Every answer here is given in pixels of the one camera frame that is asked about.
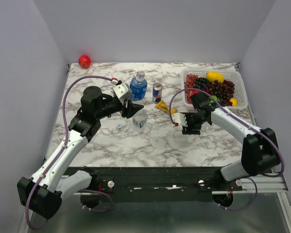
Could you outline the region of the blue label plastic bottle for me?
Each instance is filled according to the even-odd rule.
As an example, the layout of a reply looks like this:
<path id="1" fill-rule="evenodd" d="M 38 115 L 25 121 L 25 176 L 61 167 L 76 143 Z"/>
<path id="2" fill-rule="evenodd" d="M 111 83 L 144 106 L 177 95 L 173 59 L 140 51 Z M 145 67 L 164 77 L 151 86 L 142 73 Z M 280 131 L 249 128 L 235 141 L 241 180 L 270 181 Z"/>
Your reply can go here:
<path id="1" fill-rule="evenodd" d="M 129 98 L 132 101 L 141 101 L 144 99 L 147 90 L 147 81 L 143 71 L 138 71 L 135 77 L 132 78 L 130 82 L 130 89 L 131 95 Z"/>

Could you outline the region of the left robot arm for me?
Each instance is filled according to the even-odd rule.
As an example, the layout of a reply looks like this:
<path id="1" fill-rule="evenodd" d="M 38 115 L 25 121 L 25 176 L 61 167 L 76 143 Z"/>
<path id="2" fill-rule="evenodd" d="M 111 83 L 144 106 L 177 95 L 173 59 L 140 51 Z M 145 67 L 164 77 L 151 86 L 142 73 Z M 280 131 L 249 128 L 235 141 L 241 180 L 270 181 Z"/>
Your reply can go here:
<path id="1" fill-rule="evenodd" d="M 52 218 L 67 197 L 78 191 L 99 190 L 98 172 L 83 167 L 63 179 L 76 155 L 91 141 L 101 127 L 101 119 L 120 113 L 124 118 L 133 117 L 143 105 L 129 100 L 130 88 L 122 83 L 113 88 L 113 95 L 102 93 L 97 86 L 83 91 L 81 107 L 69 125 L 65 138 L 47 161 L 29 178 L 17 183 L 20 202 L 45 219 Z"/>

